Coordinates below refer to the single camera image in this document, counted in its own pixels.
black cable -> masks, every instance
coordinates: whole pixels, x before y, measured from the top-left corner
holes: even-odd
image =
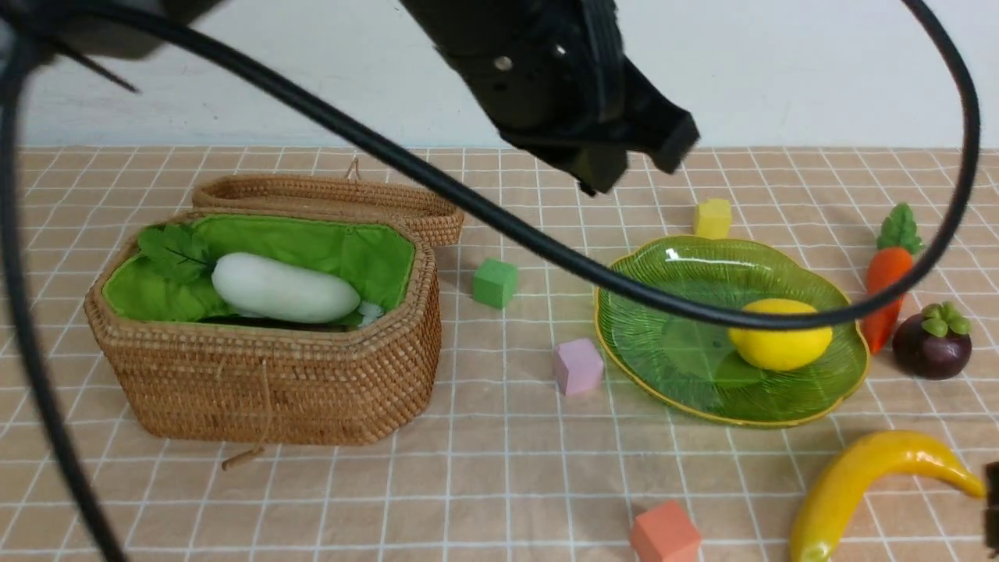
[[[642,285],[579,254],[538,231],[458,180],[372,131],[349,115],[297,86],[243,53],[195,30],[163,18],[113,4],[82,7],[86,13],[139,29],[240,76],[316,123],[349,140],[419,184],[454,202],[521,246],[562,269],[649,308],[691,320],[760,330],[799,330],[854,322],[884,308],[928,275],[946,252],[971,197],[978,165],[981,124],[978,96],[968,69],[946,31],[922,0],[903,0],[933,39],[957,84],[964,106],[961,168],[950,206],[923,256],[898,282],[868,299],[818,314],[759,314],[719,308],[679,298]]]
[[[111,525],[101,511],[90,488],[90,481],[80,466],[73,441],[63,424],[62,412],[46,374],[45,361],[38,343],[31,307],[28,304],[21,260],[19,214],[17,200],[17,116],[18,105],[27,77],[35,68],[35,45],[32,39],[18,35],[0,78],[0,249],[3,251],[3,274],[7,285],[7,306],[14,321],[14,335],[21,352],[21,362],[35,400],[35,408],[52,453],[59,463],[70,494],[80,507],[80,513],[97,547],[106,560],[124,562],[125,553],[115,538]]]
[[[144,12],[112,4],[76,7],[79,14],[89,14],[143,30],[150,35],[184,48],[244,78],[296,109],[317,123],[397,168],[439,195],[453,201],[500,233],[520,243],[538,256],[590,281],[608,291],[657,309],[712,324],[764,330],[793,330],[855,321],[877,311],[911,290],[939,261],[953,240],[971,197],[978,164],[981,124],[974,83],[946,31],[922,0],[902,0],[932,39],[957,85],[964,110],[964,139],[961,165],[950,206],[940,229],[912,270],[891,287],[870,299],[841,309],[809,315],[747,314],[693,303],[645,287],[614,273],[602,265],[554,241],[550,237],[502,210],[444,172],[415,157],[402,147],[371,131],[350,116],[326,104],[294,83],[234,49],[196,31],[173,24]],[[11,317],[22,362],[32,389],[35,404],[45,426],[60,470],[80,508],[81,517],[106,560],[126,560],[124,552],[101,512],[87,478],[80,467],[72,442],[66,433],[62,415],[53,396],[25,291],[20,259],[17,188],[15,168],[16,112],[27,75],[34,68],[31,45],[19,37],[4,76],[0,104],[0,240],[3,271]]]

pink cube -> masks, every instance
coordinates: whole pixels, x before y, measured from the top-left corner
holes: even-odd
[[[600,384],[603,358],[589,338],[581,338],[555,347],[553,370],[558,390],[571,396]]]

yellow banana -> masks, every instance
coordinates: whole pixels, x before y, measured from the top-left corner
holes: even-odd
[[[943,443],[914,431],[880,431],[841,452],[809,490],[791,530],[792,562],[826,562],[867,488],[890,473],[926,476],[969,496],[985,485]]]

white wall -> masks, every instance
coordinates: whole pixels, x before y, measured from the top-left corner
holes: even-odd
[[[999,146],[999,2],[931,0],[977,80]],[[956,146],[958,98],[899,0],[618,0],[626,48],[690,109],[703,145]],[[398,142],[496,146],[459,79],[395,0],[230,0],[199,28]],[[169,48],[36,80],[31,144],[341,144],[222,70]]]

wicker basket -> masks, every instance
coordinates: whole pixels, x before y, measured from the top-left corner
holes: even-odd
[[[329,213],[198,209],[168,222],[213,214],[329,220]],[[103,296],[111,274],[137,251],[136,237],[87,294],[84,306],[138,421],[167,438],[361,445],[376,442],[430,403],[441,354],[434,251],[387,217],[339,216],[384,224],[415,245],[402,304],[365,328],[301,332],[117,316]]]
[[[358,179],[351,179],[355,171]],[[427,189],[360,179],[357,159],[343,178],[281,174],[232,175],[195,189],[194,208],[311,211],[386,217],[431,246],[458,244],[465,213]]]

